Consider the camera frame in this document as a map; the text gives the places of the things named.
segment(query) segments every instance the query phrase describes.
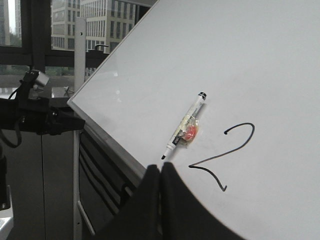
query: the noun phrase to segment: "building facade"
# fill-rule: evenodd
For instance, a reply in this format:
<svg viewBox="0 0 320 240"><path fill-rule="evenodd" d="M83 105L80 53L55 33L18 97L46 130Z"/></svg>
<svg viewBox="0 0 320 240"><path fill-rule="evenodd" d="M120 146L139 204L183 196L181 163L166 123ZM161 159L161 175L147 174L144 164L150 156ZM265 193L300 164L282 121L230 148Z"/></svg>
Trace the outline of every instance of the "building facade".
<svg viewBox="0 0 320 240"><path fill-rule="evenodd" d="M55 50L74 50L76 17L86 19L86 51L95 45L113 49L133 28L136 5L117 0L52 0L51 46Z"/></svg>
<svg viewBox="0 0 320 240"><path fill-rule="evenodd" d="M21 6L20 0L15 0L15 35L21 38Z"/></svg>
<svg viewBox="0 0 320 240"><path fill-rule="evenodd" d="M10 45L8 0L0 0L0 45Z"/></svg>

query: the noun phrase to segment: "glass window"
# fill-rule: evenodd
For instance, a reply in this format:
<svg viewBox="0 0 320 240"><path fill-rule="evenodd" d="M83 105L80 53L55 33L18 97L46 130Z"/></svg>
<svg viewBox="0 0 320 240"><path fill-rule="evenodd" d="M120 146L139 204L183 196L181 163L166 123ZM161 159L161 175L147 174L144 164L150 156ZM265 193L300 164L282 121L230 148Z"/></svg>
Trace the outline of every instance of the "glass window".
<svg viewBox="0 0 320 240"><path fill-rule="evenodd" d="M123 6L123 18L126 19L127 18L127 9L128 8L128 3L125 2L124 6Z"/></svg>
<svg viewBox="0 0 320 240"><path fill-rule="evenodd" d="M21 47L21 10L17 1L0 1L0 46Z"/></svg>
<svg viewBox="0 0 320 240"><path fill-rule="evenodd" d="M24 65L0 65L1 86L3 85L2 75L15 75L15 76L23 77L27 71L29 71L29 67Z"/></svg>
<svg viewBox="0 0 320 240"><path fill-rule="evenodd" d="M116 38L119 39L120 38L120 22L116 22Z"/></svg>
<svg viewBox="0 0 320 240"><path fill-rule="evenodd" d="M49 90L42 97L69 98L74 93L75 69L74 67L46 66L45 74L50 77L50 81L45 86Z"/></svg>
<svg viewBox="0 0 320 240"><path fill-rule="evenodd" d="M110 38L114 37L114 31L115 31L115 22L111 21L110 22Z"/></svg>
<svg viewBox="0 0 320 240"><path fill-rule="evenodd" d="M121 18L121 5L122 5L122 2L118 1L118 11L117 11L118 18Z"/></svg>
<svg viewBox="0 0 320 240"><path fill-rule="evenodd" d="M127 33L127 24L124 22L122 25L122 38L125 38Z"/></svg>
<svg viewBox="0 0 320 240"><path fill-rule="evenodd" d="M86 18L86 35L91 41L104 42L110 53L136 23L136 5L117 0L52 0L51 47L73 51L76 17Z"/></svg>
<svg viewBox="0 0 320 240"><path fill-rule="evenodd" d="M111 1L111 17L115 16L115 11L116 11L116 1L112 0Z"/></svg>
<svg viewBox="0 0 320 240"><path fill-rule="evenodd" d="M75 39L68 38L68 49L75 49Z"/></svg>

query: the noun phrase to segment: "office building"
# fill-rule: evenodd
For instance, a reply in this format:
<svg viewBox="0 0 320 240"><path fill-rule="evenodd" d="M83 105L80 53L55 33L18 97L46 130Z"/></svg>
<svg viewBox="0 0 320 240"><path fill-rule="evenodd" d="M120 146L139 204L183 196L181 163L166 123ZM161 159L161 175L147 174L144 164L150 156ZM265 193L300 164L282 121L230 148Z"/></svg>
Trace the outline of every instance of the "office building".
<svg viewBox="0 0 320 240"><path fill-rule="evenodd" d="M10 45L8 0L0 0L0 45Z"/></svg>
<svg viewBox="0 0 320 240"><path fill-rule="evenodd" d="M76 17L85 18L86 51L102 44L112 52L133 28L136 5L117 0L53 0L51 4L51 45L55 50L74 50Z"/></svg>
<svg viewBox="0 0 320 240"><path fill-rule="evenodd" d="M21 7L20 0L15 0L15 35L21 38Z"/></svg>

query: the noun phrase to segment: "whiteboard surface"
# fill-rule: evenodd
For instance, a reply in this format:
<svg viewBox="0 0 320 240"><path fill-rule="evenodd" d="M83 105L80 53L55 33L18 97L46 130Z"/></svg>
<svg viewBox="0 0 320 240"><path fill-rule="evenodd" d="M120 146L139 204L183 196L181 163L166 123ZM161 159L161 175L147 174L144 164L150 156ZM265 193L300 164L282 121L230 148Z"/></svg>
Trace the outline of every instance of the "whiteboard surface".
<svg viewBox="0 0 320 240"><path fill-rule="evenodd" d="M160 0L69 101L143 166L199 92L199 132L168 159L248 240L320 236L320 2ZM200 164L227 185L222 192Z"/></svg>

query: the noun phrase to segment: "handwritten number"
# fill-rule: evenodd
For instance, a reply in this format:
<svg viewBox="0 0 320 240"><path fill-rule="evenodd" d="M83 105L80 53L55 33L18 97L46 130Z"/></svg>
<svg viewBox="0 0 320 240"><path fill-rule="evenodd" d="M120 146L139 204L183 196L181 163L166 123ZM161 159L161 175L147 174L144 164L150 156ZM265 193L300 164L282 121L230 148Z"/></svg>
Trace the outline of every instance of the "handwritten number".
<svg viewBox="0 0 320 240"><path fill-rule="evenodd" d="M250 122L245 122L245 123L241 123L241 124L235 125L235 126L229 128L229 129L225 130L224 134L227 135L228 132L231 131L232 129L235 129L235 128L243 126L243 125L250 125L252 127L252 130L251 130L251 134L248 137L248 139L241 146L239 146L239 147L237 147L237 148L235 148L233 150L227 151L225 153L222 153L222 154L219 154L219 155L216 155L216 156L212 156L212 157L209 157L209 158L204 159L202 161L198 161L196 163L193 163L193 164L189 165L189 168L191 168L191 169L200 169L200 170L204 170L204 171L208 172L209 174L211 174L214 177L214 179L216 180L216 182L218 183L219 187L221 188L221 190L223 192L227 189L227 186L223 187L223 185L221 184L221 182L218 179L218 177L212 171L210 171L209 169L207 169L205 167L196 166L196 165L199 165L199 164L202 164L202 163L207 162L209 160L217 159L217 158L220 158L220 157L225 156L227 154L233 153L233 152L243 148L245 145L247 145L247 143L251 140L251 138L252 138L252 136L254 135L254 132L255 132L255 125L253 125Z"/></svg>

